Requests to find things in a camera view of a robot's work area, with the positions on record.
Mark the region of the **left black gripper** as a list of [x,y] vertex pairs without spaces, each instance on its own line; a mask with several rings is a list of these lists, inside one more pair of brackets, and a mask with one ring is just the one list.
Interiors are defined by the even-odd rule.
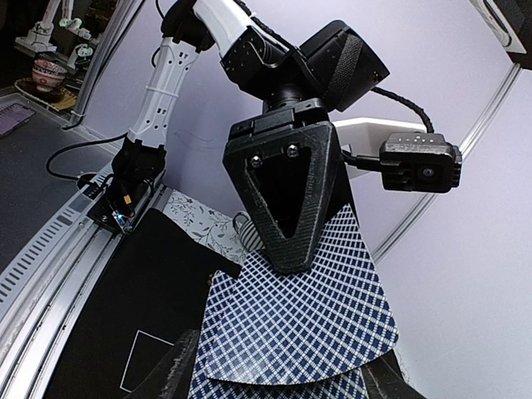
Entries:
[[308,271],[324,225],[347,204],[347,170],[324,101],[233,124],[223,164],[273,270]]

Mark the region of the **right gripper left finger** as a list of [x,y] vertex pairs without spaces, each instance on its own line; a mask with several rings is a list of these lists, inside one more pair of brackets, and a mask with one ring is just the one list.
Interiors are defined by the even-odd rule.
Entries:
[[181,334],[174,346],[161,358],[129,398],[187,398],[200,331],[189,329]]

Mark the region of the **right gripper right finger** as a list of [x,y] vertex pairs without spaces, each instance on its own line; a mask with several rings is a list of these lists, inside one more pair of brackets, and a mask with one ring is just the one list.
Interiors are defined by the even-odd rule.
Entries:
[[366,363],[361,371],[369,399],[426,399],[405,381],[393,350]]

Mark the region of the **blue playing card deck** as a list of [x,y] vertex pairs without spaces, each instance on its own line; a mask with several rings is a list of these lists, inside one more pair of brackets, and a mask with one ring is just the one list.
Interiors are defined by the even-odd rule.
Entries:
[[399,338],[350,205],[324,226],[311,268],[280,275],[262,250],[214,274],[191,398],[364,398],[361,368]]

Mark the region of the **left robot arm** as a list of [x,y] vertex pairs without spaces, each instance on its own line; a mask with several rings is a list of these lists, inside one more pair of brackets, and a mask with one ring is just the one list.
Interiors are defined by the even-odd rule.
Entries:
[[234,124],[223,164],[258,231],[273,270],[308,271],[321,230],[345,204],[348,177],[332,111],[344,111],[388,76],[345,22],[294,46],[240,1],[178,1],[165,15],[157,67],[140,118],[111,163],[106,201],[128,230],[138,201],[165,168],[165,124],[201,52],[216,47],[238,88],[262,101]]

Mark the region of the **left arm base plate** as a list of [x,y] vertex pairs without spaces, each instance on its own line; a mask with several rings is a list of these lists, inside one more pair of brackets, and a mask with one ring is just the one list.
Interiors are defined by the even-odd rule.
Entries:
[[150,200],[155,198],[165,170],[155,178],[115,183],[111,172],[102,175],[85,174],[78,178],[77,188],[83,199],[89,200],[82,210],[98,226],[113,234],[130,234]]

